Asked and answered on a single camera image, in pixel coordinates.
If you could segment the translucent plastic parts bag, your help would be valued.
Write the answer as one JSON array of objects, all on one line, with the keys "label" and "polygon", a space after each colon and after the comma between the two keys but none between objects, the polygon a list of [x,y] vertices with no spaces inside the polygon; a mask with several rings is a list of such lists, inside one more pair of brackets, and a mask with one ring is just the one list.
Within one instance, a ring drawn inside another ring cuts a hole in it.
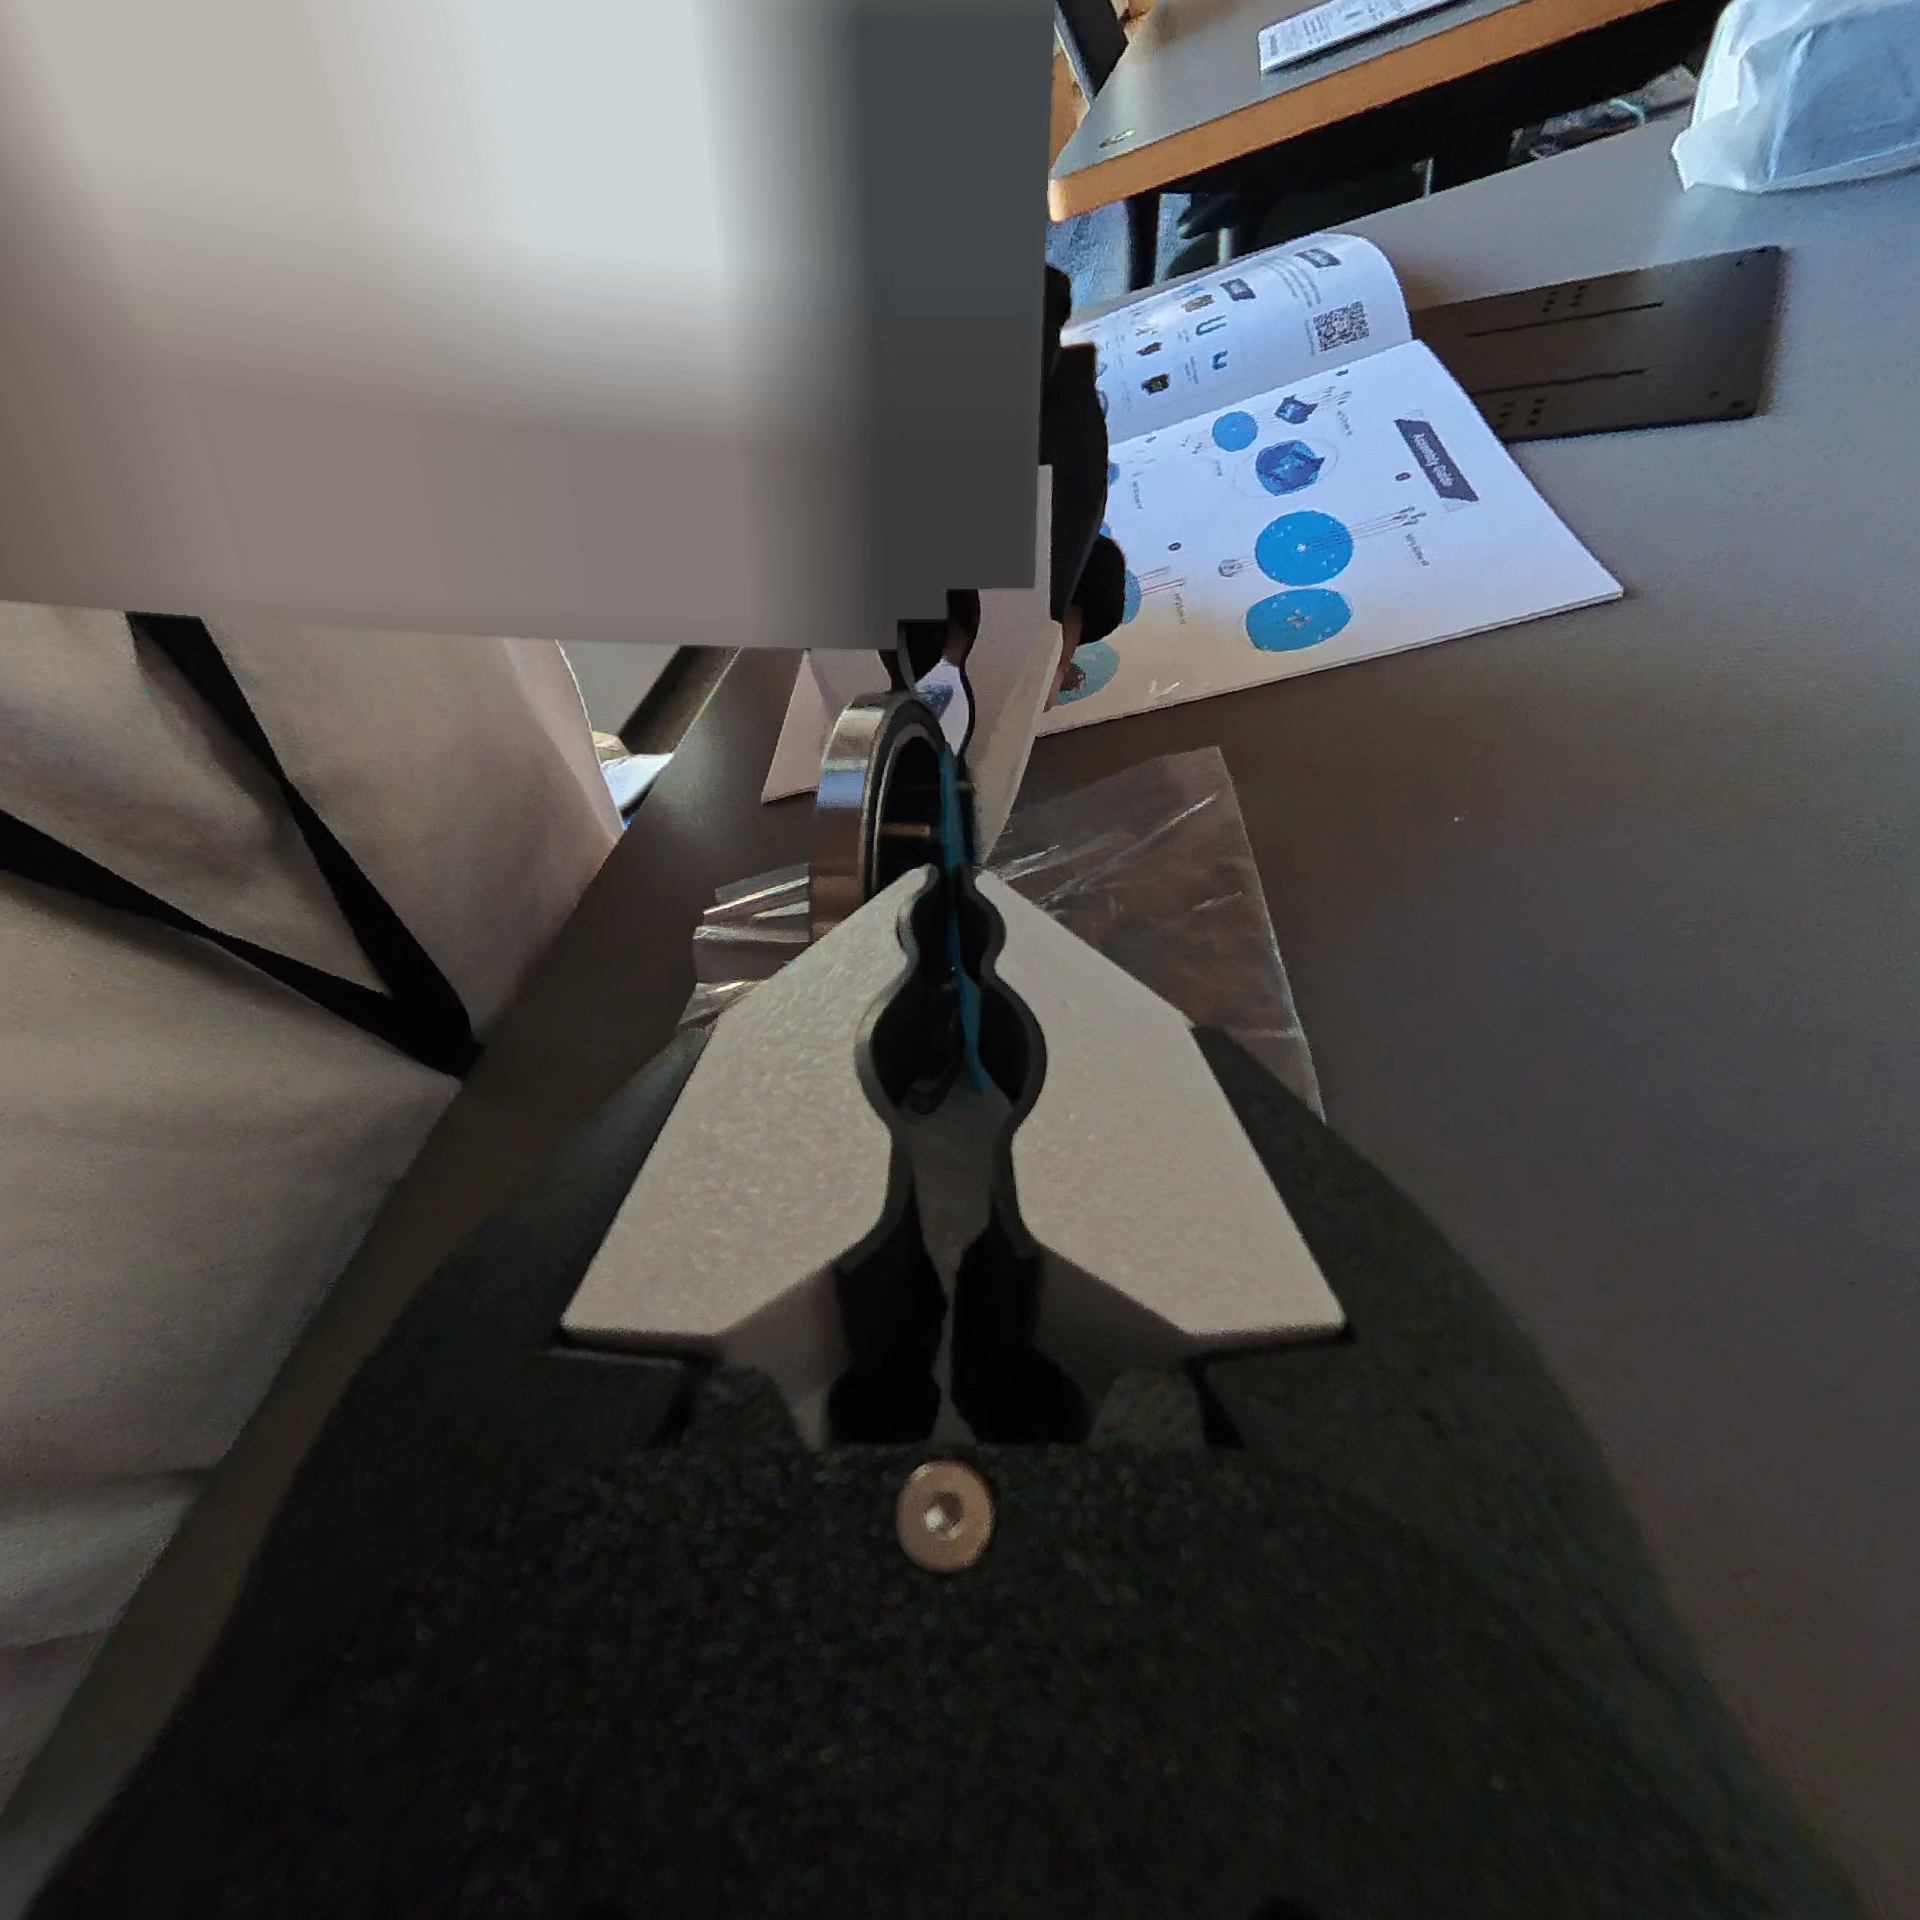
[{"label": "translucent plastic parts bag", "polygon": [[1915,168],[1917,4],[1728,4],[1672,160],[1744,193]]}]

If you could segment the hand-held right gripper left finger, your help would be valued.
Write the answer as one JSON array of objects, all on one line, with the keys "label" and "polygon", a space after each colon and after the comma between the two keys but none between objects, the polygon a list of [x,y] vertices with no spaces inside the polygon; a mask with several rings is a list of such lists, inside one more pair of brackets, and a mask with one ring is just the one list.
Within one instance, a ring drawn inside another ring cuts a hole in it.
[{"label": "hand-held right gripper left finger", "polygon": [[723,1012],[563,1315],[767,1373],[811,1444],[930,1437],[947,1295],[905,1128],[955,1071],[935,865]]}]

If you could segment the wooden edged background desk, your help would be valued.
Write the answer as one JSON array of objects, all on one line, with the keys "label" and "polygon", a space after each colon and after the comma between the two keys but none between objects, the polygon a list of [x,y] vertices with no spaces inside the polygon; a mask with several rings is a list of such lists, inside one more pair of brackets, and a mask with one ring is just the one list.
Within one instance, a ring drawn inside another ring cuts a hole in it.
[{"label": "wooden edged background desk", "polygon": [[1060,223],[1305,142],[1417,158],[1596,105],[1679,63],[1714,1],[1444,4],[1277,76],[1257,35],[1297,4],[1157,4],[1047,181]]}]

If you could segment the black metal plate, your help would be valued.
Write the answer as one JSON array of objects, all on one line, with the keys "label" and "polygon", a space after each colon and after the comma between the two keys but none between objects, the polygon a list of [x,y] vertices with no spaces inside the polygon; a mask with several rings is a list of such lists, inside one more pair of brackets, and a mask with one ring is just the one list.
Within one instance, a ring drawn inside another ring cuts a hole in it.
[{"label": "black metal plate", "polygon": [[1748,247],[1417,311],[1503,443],[1735,422],[1765,403],[1786,252]]}]

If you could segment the white instruction booklet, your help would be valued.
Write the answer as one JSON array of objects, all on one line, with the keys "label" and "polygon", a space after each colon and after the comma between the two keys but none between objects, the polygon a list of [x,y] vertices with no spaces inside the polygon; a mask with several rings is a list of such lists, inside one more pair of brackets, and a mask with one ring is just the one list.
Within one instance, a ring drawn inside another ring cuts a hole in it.
[{"label": "white instruction booklet", "polygon": [[1096,349],[1125,571],[1045,733],[1620,595],[1416,342],[1368,237],[1320,231],[1064,339]]}]

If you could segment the clear flat plastic bag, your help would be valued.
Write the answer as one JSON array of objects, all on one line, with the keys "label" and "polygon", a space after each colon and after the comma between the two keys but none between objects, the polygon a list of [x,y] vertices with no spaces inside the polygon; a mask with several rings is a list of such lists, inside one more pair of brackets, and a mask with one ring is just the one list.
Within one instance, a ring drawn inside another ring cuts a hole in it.
[{"label": "clear flat plastic bag", "polygon": [[[1218,749],[1157,756],[1068,796],[1019,803],[989,873],[1194,1023],[1231,1030],[1327,1115]],[[716,889],[692,931],[697,982],[677,1027],[709,1027],[807,943],[805,865]]]}]

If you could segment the white paper sheet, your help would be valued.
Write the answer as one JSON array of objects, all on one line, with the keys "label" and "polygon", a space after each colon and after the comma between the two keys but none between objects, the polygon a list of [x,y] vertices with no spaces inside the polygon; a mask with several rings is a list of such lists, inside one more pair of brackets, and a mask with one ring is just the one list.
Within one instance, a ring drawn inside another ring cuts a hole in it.
[{"label": "white paper sheet", "polygon": [[1293,67],[1452,6],[1455,1],[1450,0],[1361,0],[1312,4],[1260,30],[1257,70],[1264,77],[1276,77]]}]

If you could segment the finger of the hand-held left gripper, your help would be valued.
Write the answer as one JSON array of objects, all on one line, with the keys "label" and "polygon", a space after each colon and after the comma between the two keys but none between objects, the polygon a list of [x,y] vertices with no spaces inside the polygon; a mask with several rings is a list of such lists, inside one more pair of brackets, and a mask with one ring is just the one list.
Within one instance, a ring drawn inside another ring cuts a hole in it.
[{"label": "finger of the hand-held left gripper", "polygon": [[759,800],[779,803],[817,791],[824,753],[843,708],[895,689],[890,656],[876,652],[805,652],[786,702]]},{"label": "finger of the hand-held left gripper", "polygon": [[967,686],[969,733],[960,761],[973,852],[986,863],[1015,807],[1049,702],[1049,591],[954,595],[944,657]]}]

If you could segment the grey desk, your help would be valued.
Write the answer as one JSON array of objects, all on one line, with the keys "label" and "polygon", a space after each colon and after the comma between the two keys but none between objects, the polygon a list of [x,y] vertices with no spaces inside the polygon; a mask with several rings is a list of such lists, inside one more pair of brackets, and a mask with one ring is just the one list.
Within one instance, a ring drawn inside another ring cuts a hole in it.
[{"label": "grey desk", "polygon": [[1205,725],[1361,1329],[1188,1425],[905,1453],[547,1403],[394,1317],[665,1037],[731,774],[640,807],[5,1805],[5,1915],[1864,1915],[1915,1844],[1915,176],[1624,134],[1373,219],[1420,297],[1787,252],[1768,411],[1523,455],[1618,608]]}]

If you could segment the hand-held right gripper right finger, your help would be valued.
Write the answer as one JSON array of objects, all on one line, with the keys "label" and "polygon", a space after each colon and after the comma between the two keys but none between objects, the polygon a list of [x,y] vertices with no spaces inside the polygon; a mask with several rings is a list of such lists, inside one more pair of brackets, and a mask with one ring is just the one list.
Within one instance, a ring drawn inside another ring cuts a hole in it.
[{"label": "hand-held right gripper right finger", "polygon": [[1340,1337],[1347,1315],[1194,1023],[988,873],[960,877],[1007,1115],[960,1261],[960,1416],[1074,1444],[1121,1376]]}]

